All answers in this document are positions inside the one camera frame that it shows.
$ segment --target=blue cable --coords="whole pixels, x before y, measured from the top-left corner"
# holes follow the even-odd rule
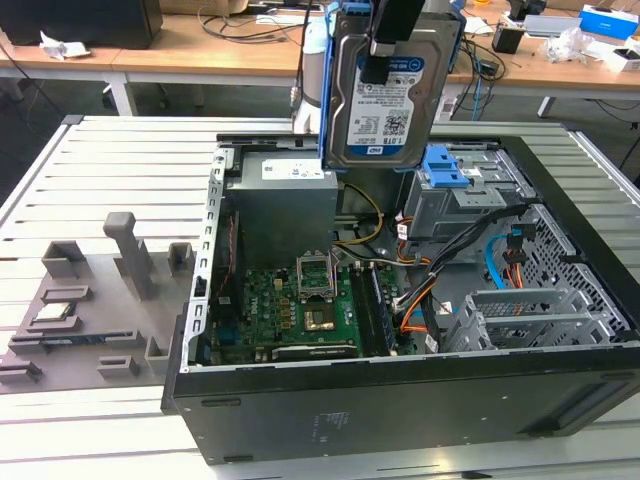
[[[489,243],[487,243],[487,249],[484,251],[484,260],[485,262],[487,262],[487,270],[489,270],[489,275],[491,275],[493,283],[495,283],[496,287],[498,287],[498,289],[500,290],[506,287],[504,285],[504,282],[502,281],[502,275],[500,275],[500,272],[498,272],[498,268],[493,261],[493,244],[501,238],[507,238],[507,236],[495,235],[494,237],[491,237],[491,240],[489,240]]]
[[[478,111],[478,101],[480,100],[480,93],[482,91],[482,75],[480,75],[480,61],[476,61],[476,69],[478,70],[478,86],[475,91],[475,103],[473,104],[473,113],[471,114],[471,121],[476,119],[476,113]]]

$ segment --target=motherboard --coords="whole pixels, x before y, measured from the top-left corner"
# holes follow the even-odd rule
[[[302,266],[298,259],[288,267],[246,270],[242,315],[213,330],[214,364],[356,358],[372,348],[391,354],[391,305],[399,291],[393,269],[332,266],[320,255],[304,260]],[[376,316],[369,325],[376,303],[386,320]],[[384,330],[374,331],[381,325]]]

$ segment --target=hard drive label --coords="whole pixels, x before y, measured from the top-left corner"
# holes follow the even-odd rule
[[[360,81],[364,58],[358,59],[347,145],[359,155],[393,155],[407,141],[414,105],[409,90],[422,78],[419,57],[393,57],[386,85]]]

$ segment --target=cable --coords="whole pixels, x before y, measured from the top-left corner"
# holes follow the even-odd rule
[[[5,157],[7,157],[7,158],[9,158],[9,159],[11,159],[11,160],[13,160],[15,162],[23,163],[23,160],[20,157],[14,155],[13,153],[7,152],[6,150],[0,150],[0,155],[4,155]]]
[[[397,225],[404,225],[406,223],[411,223],[413,221],[413,217],[405,217],[402,220],[398,221],[396,223]],[[402,240],[397,248],[396,248],[396,256],[398,257],[398,261],[401,263],[405,263],[407,265],[411,265],[414,264],[416,259],[413,258],[409,258],[409,257],[405,257],[404,254],[402,253],[402,250],[404,249],[404,247],[406,246],[407,241],[406,240]],[[430,260],[426,257],[424,258],[420,258],[420,264],[422,265],[429,265]]]
[[[600,103],[606,105],[607,107],[611,107],[615,110],[633,110],[635,108],[640,107],[640,102],[636,103],[635,105],[631,106],[631,107],[616,107],[615,105],[611,105],[608,102],[605,102],[604,100],[598,100]]]
[[[245,25],[249,25],[250,23],[255,23],[256,25],[259,25],[257,23],[257,19],[255,19],[255,18],[252,19],[252,20],[247,20],[246,22],[239,23],[237,25],[232,25],[231,23],[229,23],[229,21],[228,21],[229,18],[228,17],[221,17],[221,18],[222,18],[222,21],[224,22],[224,26],[220,29],[220,33],[222,33],[227,27],[229,27],[229,28],[240,28],[240,27],[244,27]],[[281,23],[278,23],[278,21],[275,18],[271,17],[271,16],[265,16],[265,17],[261,18],[261,20],[272,22],[273,24],[275,24],[276,26],[278,26],[280,28],[280,31],[284,34],[285,37],[287,37],[287,39],[291,43],[295,43],[299,47],[302,46],[302,44],[300,44],[299,42],[294,40],[287,33],[287,29],[298,27],[299,25],[282,25]]]
[[[0,92],[2,92],[8,98],[8,94],[4,90],[2,90],[1,88],[0,88]],[[20,121],[25,124],[25,126],[29,129],[29,131],[31,133],[33,133],[36,137],[38,137],[43,142],[47,142],[48,141],[46,138],[44,138],[42,135],[40,135],[38,132],[36,132],[33,129],[31,124],[29,122],[27,122],[27,120],[22,116],[22,113],[20,113],[20,110],[18,109],[18,107],[17,107],[17,105],[15,103],[13,103],[10,99],[8,100],[7,103],[9,103],[9,105],[11,106],[11,108],[13,108],[13,111],[16,113],[16,115],[18,116]]]
[[[376,225],[376,229],[374,230],[374,232],[370,235],[367,235],[366,237],[357,238],[355,240],[337,241],[337,242],[333,242],[333,244],[334,245],[360,245],[362,243],[370,242],[371,240],[376,238],[378,235],[380,235],[380,232],[382,231],[382,226],[384,224],[383,222],[384,214],[380,210],[380,207],[378,207],[378,204],[373,200],[373,198],[371,198],[360,187],[352,183],[345,183],[344,186],[345,188],[351,188],[352,190],[355,190],[357,193],[359,193],[362,196],[362,198],[364,198],[367,202],[369,202],[373,208],[375,208],[376,214],[378,215],[378,224]]]
[[[362,235],[360,235],[360,229],[356,226],[353,229],[353,235],[356,237],[356,239],[360,240],[362,238]],[[372,256],[377,257],[378,256],[378,252],[376,252],[373,247],[371,245],[369,245],[368,243],[362,243],[361,244]]]
[[[365,257],[364,255],[360,255],[359,253],[354,252],[348,247],[344,245],[333,245],[334,248],[337,248],[345,255],[354,258],[355,260],[360,260],[361,262],[375,262],[375,263],[384,263],[386,265],[395,265],[396,267],[406,267],[404,263],[396,262],[395,260],[388,260],[382,257]]]
[[[24,76],[24,78],[26,78],[29,83],[31,83],[33,86],[35,86],[35,88],[38,89],[38,91],[42,94],[42,96],[47,100],[47,102],[49,102],[49,104],[53,107],[53,109],[56,111],[56,113],[58,115],[60,115],[60,118],[64,118],[65,115],[64,113],[62,113],[62,110],[60,110],[60,108],[58,108],[58,105],[56,105],[54,103],[53,100],[51,100],[49,98],[49,95],[47,95],[46,93],[44,93],[44,91],[42,90],[42,88],[40,88],[38,86],[38,84],[35,82],[35,80],[33,78],[31,78],[29,75],[27,75],[27,72],[25,72],[22,67],[20,65],[18,65],[18,62],[16,62],[13,57],[11,55],[9,55],[9,52],[7,52],[7,50],[4,48],[4,46],[2,45],[2,43],[0,43],[0,50],[2,50],[2,53],[4,53],[6,55],[6,57],[9,59],[9,61],[13,64],[14,67],[16,67],[20,73]]]
[[[491,100],[493,99],[493,96],[491,95],[491,91],[493,90],[493,86],[495,84],[495,82],[497,80],[500,80],[502,77],[504,77],[506,71],[507,71],[507,67],[504,63],[504,61],[502,60],[502,58],[500,58],[499,56],[497,56],[494,52],[492,52],[491,50],[482,47],[481,45],[478,45],[477,43],[468,40],[466,38],[466,35],[463,37],[462,40],[463,45],[460,47],[460,51],[466,55],[469,56],[469,60],[471,61],[471,68],[472,68],[472,73],[471,73],[471,80],[469,81],[469,84],[467,85],[466,89],[464,90],[464,93],[462,94],[462,97],[460,98],[460,101],[456,104],[455,108],[453,109],[453,112],[451,112],[451,116],[453,117],[459,109],[462,110],[467,110],[467,111],[480,111],[480,116],[478,117],[478,119],[480,119],[482,117],[482,115],[484,114],[484,109],[487,107],[487,105],[489,105],[489,103],[491,102]],[[495,75],[491,76],[491,75],[487,75],[486,73],[481,72],[481,58],[478,56],[477,54],[477,49],[481,49],[486,51],[487,53],[489,53],[490,55],[492,55],[496,60],[498,60],[498,62],[500,63],[498,70],[496,71]],[[476,83],[476,75],[478,75],[479,80],[478,80],[478,86],[476,87],[473,99],[475,100],[475,104],[474,104],[474,108],[466,108],[463,106],[463,103],[469,93],[469,90],[471,90],[471,87],[473,86],[474,83]],[[480,79],[484,80],[485,82],[489,82],[489,90],[487,92],[487,94],[485,96],[479,96],[479,90],[481,88],[481,83],[480,83]],[[479,100],[482,100],[483,98],[485,98],[485,102],[484,104],[479,107],[478,102]]]
[[[524,283],[522,282],[522,275],[520,274],[520,264],[516,263],[516,276],[518,277],[518,288],[523,288]]]
[[[476,112],[478,111],[478,101],[480,100],[480,92],[482,91],[482,76],[478,77],[478,85],[476,86],[476,92],[475,92],[475,97],[476,97],[476,101],[473,104],[473,113],[471,114],[471,121],[475,121],[476,119]]]
[[[233,227],[234,227],[233,215],[230,215],[229,216],[229,270],[227,270],[227,274],[225,275],[224,280],[220,284],[220,288],[218,288],[218,292],[216,293],[216,296],[213,297],[212,303],[215,303],[215,301],[218,300],[218,297],[220,297],[220,294],[222,294],[222,290],[224,289],[227,282],[229,282],[229,279],[231,278],[231,273],[233,272]]]
[[[287,25],[287,26],[281,26],[279,28],[275,28],[272,30],[267,30],[264,32],[256,32],[256,33],[251,33],[248,35],[225,35],[222,33],[222,31],[224,30],[224,28],[226,27],[240,27],[242,25],[246,25],[246,23],[234,26],[231,25],[229,23],[227,23],[225,17],[221,17],[218,15],[214,15],[211,16],[209,18],[207,18],[206,20],[202,19],[202,10],[204,8],[206,8],[207,5],[203,5],[202,7],[200,7],[198,9],[197,12],[197,18],[198,18],[198,22],[200,23],[200,26],[202,27],[202,29],[207,32],[209,35],[212,35],[216,38],[221,38],[222,40],[227,40],[230,42],[235,42],[235,43],[245,43],[245,44],[250,44],[250,45],[255,45],[255,44],[265,44],[265,43],[274,43],[274,42],[281,42],[281,41],[286,41],[286,39],[291,39],[291,37],[289,37],[286,33],[286,30],[291,30],[294,28],[300,28],[300,25]],[[222,21],[224,22],[224,27],[222,30],[220,31],[215,31],[212,30],[211,28],[208,27],[208,24],[213,22],[214,20],[217,19],[222,19]],[[275,33],[283,33],[286,36],[285,38],[282,37],[275,37],[274,34]]]
[[[40,84],[40,88],[44,86],[45,82],[46,80],[42,81],[42,83]],[[36,104],[36,101],[38,100],[39,93],[40,93],[40,90],[38,90],[36,94],[33,96],[33,101],[31,102],[31,105],[29,105],[29,109],[27,110],[27,120],[26,120],[27,123],[29,123],[29,119],[31,118],[31,110],[33,109],[33,106]]]
[[[440,271],[444,268],[447,262],[453,260],[456,255],[472,245],[482,236],[489,224],[500,220],[501,218],[507,218],[512,216],[520,216],[529,209],[528,204],[512,205],[510,207],[501,208],[488,213],[473,224],[469,225],[464,230],[461,230],[454,235],[440,251],[431,258],[431,263],[427,266],[427,277],[425,280],[410,290],[409,292],[396,299],[396,306],[402,308],[408,304],[416,295],[419,295],[430,283],[431,277],[435,278]]]
[[[507,238],[507,236],[495,235],[491,237],[491,240],[489,240],[489,243],[487,243],[487,248],[484,251],[484,260],[487,264],[487,270],[489,270],[489,275],[491,275],[491,279],[493,280],[493,283],[496,284],[496,287],[499,290],[502,290],[506,287],[504,285],[504,282],[502,281],[502,275],[500,275],[500,272],[498,272],[498,268],[496,267],[496,264],[493,261],[493,244],[503,238]]]
[[[614,115],[613,113],[611,113],[609,110],[607,110],[606,108],[604,108],[601,104],[600,100],[594,100],[594,102],[596,103],[596,105],[598,105],[598,107],[600,107],[600,109],[606,113],[607,115],[609,115],[612,118],[615,118],[616,120],[620,121],[620,122],[624,122],[624,123],[637,123],[634,120],[625,120],[624,118],[620,118],[617,115]]]
[[[433,288],[435,283],[436,283],[436,281],[434,279],[433,282],[418,296],[418,298],[415,299],[415,301],[411,304],[411,306],[409,307],[407,312],[404,314],[404,317],[402,318],[402,323],[400,324],[400,331],[402,333],[404,333],[404,332],[427,332],[427,327],[418,327],[418,326],[410,327],[410,326],[407,326],[407,324],[409,323],[409,319],[411,318],[411,314],[413,313],[413,311],[416,309],[416,307],[420,303],[420,300],[422,300],[427,295],[427,293],[429,293],[431,291],[431,289]]]
[[[509,279],[511,286],[513,286],[513,288],[518,288],[516,283],[513,281],[513,275],[511,274],[511,265],[509,265],[506,270],[507,270],[507,278]]]
[[[624,167],[624,165],[627,163],[627,160],[629,160],[629,158],[631,158],[631,154],[633,153],[633,151],[636,149],[636,147],[638,146],[638,144],[640,143],[640,136],[638,136],[638,138],[636,138],[636,141],[633,142],[633,145],[631,145],[631,148],[629,149],[629,151],[627,152],[627,154],[624,156],[624,158],[622,159],[622,163],[620,164],[620,166],[618,167],[618,169],[622,170],[622,167]]]

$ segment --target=white box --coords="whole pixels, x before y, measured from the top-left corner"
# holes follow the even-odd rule
[[[633,72],[640,70],[640,53],[633,48],[619,47],[602,59],[613,72]]]

